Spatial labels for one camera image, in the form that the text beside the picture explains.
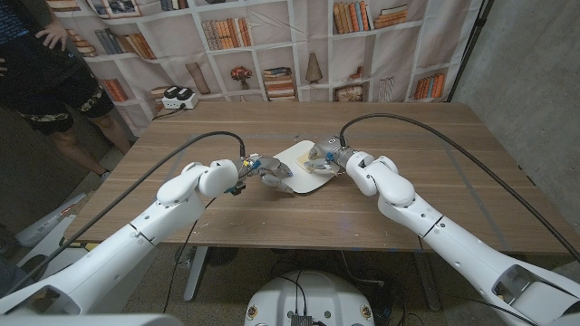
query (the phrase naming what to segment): concrete wall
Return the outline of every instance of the concrete wall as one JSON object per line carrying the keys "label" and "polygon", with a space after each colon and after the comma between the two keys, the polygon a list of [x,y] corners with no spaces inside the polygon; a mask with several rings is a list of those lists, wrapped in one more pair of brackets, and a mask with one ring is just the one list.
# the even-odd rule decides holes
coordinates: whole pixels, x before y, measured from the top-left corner
{"label": "concrete wall", "polygon": [[467,103],[580,234],[580,2],[496,0],[452,101]]}
{"label": "concrete wall", "polygon": [[[96,158],[104,156],[109,141],[87,119],[73,116],[79,141]],[[41,132],[4,109],[0,109],[0,162],[0,224],[14,233],[58,207],[88,173],[60,155]]]}

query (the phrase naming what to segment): table leg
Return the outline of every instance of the table leg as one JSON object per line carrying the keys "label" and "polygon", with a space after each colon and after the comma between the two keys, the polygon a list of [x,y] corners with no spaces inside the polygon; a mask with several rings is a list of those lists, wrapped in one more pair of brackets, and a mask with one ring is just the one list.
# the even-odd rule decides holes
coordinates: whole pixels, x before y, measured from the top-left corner
{"label": "table leg", "polygon": [[188,283],[185,286],[185,292],[183,293],[183,300],[190,302],[196,296],[198,290],[199,281],[201,280],[201,273],[203,272],[203,266],[206,263],[206,255],[208,254],[208,247],[199,246],[196,248],[196,253],[193,256],[193,262],[191,262],[191,268],[189,269]]}
{"label": "table leg", "polygon": [[433,277],[433,270],[431,269],[427,254],[413,253],[413,259],[417,271],[419,272],[420,282],[423,286],[425,299],[427,300],[427,306],[432,312],[437,312],[441,310],[441,301],[439,296],[431,288],[432,284],[435,284],[435,279]]}

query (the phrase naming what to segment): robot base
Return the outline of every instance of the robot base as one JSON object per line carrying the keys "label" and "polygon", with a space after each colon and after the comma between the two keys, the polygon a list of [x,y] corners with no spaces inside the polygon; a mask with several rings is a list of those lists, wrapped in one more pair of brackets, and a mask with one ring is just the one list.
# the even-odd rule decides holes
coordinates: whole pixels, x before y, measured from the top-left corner
{"label": "robot base", "polygon": [[[296,281],[299,273],[286,273],[284,277]],[[296,289],[295,283],[276,277],[254,294],[247,306],[244,324],[374,326],[367,299],[340,277],[320,271],[302,271],[298,283],[306,297],[306,316],[303,316],[305,302],[300,289]]]}

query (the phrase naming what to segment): floral shorts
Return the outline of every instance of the floral shorts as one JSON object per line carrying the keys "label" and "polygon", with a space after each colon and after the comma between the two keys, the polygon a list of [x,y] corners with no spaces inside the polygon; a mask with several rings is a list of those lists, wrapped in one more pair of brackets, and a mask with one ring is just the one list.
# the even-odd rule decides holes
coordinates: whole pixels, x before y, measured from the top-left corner
{"label": "floral shorts", "polygon": [[99,118],[113,109],[103,87],[84,66],[54,88],[10,103],[33,129],[44,135],[65,132],[73,126],[73,117],[66,105],[87,118]]}

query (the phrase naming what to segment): printed backdrop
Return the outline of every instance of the printed backdrop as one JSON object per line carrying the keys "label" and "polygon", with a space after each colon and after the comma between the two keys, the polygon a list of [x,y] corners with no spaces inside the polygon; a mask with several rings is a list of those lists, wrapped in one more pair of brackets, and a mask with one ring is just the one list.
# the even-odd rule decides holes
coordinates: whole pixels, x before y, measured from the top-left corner
{"label": "printed backdrop", "polygon": [[[356,100],[444,101],[481,1],[367,0],[362,11],[381,21],[375,27],[387,26],[342,34],[334,5],[349,5],[334,0],[47,3],[139,136],[170,85],[197,91],[201,101],[336,101],[350,98],[339,95],[351,85]],[[238,66],[252,72],[248,89],[231,77]],[[290,69],[264,74],[279,67]],[[275,86],[289,80],[291,91]]]}

